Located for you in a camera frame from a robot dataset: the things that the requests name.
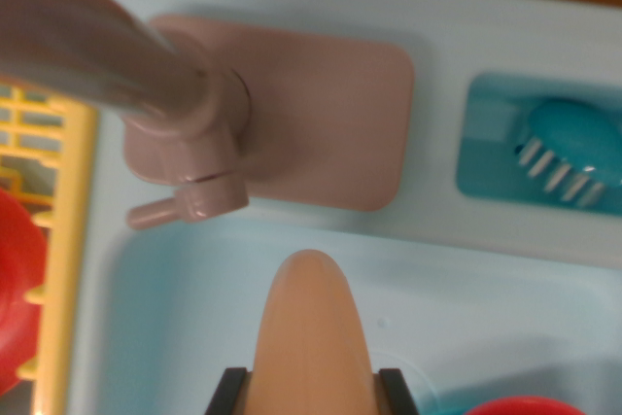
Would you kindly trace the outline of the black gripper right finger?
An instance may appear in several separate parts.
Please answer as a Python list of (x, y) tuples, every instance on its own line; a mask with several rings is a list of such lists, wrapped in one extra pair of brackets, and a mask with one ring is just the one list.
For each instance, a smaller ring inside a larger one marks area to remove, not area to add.
[(377, 396), (381, 414), (419, 414), (405, 378), (398, 368), (382, 368), (378, 371)]

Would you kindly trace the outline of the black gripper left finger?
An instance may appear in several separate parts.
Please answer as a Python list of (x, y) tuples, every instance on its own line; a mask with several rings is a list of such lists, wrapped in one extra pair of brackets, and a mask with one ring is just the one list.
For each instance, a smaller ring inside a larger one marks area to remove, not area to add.
[(207, 415), (242, 415), (251, 379), (252, 372), (246, 367), (226, 368), (207, 406)]

